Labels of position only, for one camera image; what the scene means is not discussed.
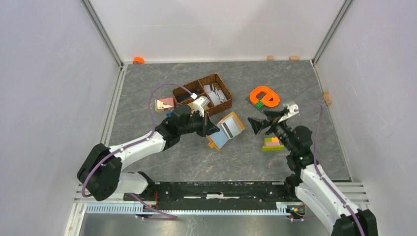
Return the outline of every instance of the green block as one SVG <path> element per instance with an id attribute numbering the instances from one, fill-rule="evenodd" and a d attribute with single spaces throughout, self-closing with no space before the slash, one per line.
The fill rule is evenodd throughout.
<path id="1" fill-rule="evenodd" d="M 255 107 L 256 107 L 256 108 L 258 108 L 258 109 L 261 109 L 263 106 L 264 106 L 264 104 L 263 104 L 261 101 L 258 101 L 258 102 L 255 104 Z"/>
<path id="2" fill-rule="evenodd" d="M 284 149 L 284 145 L 278 146 L 262 146 L 262 151 L 279 151 Z"/>

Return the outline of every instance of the white wall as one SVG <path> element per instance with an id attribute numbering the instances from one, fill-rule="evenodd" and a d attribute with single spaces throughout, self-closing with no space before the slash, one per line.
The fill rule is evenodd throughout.
<path id="1" fill-rule="evenodd" d="M 78 0 L 0 7 L 0 235 L 63 234 L 117 66 Z"/>
<path id="2" fill-rule="evenodd" d="M 123 61 L 312 59 L 343 0 L 91 0 Z"/>
<path id="3" fill-rule="evenodd" d="M 381 235 L 416 235 L 417 1 L 355 1 L 318 62 Z"/>

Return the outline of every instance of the pink lego brick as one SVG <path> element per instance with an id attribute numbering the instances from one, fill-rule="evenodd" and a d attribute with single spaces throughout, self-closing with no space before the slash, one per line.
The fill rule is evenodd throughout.
<path id="1" fill-rule="evenodd" d="M 265 146 L 279 146 L 281 145 L 279 142 L 265 142 Z"/>

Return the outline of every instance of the orange toy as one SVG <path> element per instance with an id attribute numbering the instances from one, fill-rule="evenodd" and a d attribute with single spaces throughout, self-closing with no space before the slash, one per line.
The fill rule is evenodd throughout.
<path id="1" fill-rule="evenodd" d="M 276 92 L 266 86 L 259 86 L 256 89 L 252 90 L 249 95 L 249 99 L 253 105 L 259 102 L 259 99 L 256 97 L 261 92 L 265 93 L 265 96 L 261 99 L 261 102 L 267 107 L 276 107 L 279 104 L 279 96 Z"/>
<path id="2" fill-rule="evenodd" d="M 133 64 L 143 64 L 143 63 L 145 63 L 145 60 L 143 60 L 143 58 L 135 57 L 133 59 Z"/>

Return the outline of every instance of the gray marble floor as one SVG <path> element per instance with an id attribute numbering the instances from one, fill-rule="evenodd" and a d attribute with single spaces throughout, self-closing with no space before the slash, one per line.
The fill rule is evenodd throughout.
<path id="1" fill-rule="evenodd" d="M 291 174 L 286 164 L 288 151 L 261 151 L 265 136 L 255 136 L 247 117 L 263 118 L 245 98 L 260 85 L 278 93 L 281 103 L 295 101 L 300 107 L 321 102 L 322 92 L 308 61 L 245 61 L 129 65 L 111 133 L 110 145 L 127 142 L 151 130 L 147 110 L 150 92 L 164 82 L 186 84 L 218 73 L 233 96 L 233 107 L 211 119 L 217 123 L 234 111 L 246 126 L 239 136 L 216 151 L 207 138 L 184 135 L 174 147 L 133 163 L 125 171 L 144 171 L 156 181 L 284 180 Z M 168 97 L 173 86 L 162 87 L 153 98 Z M 165 112 L 153 111 L 160 123 Z M 305 125 L 316 131 L 319 108 L 291 118 L 292 127 Z M 332 179 L 349 174 L 327 110 L 318 138 L 318 159 Z"/>

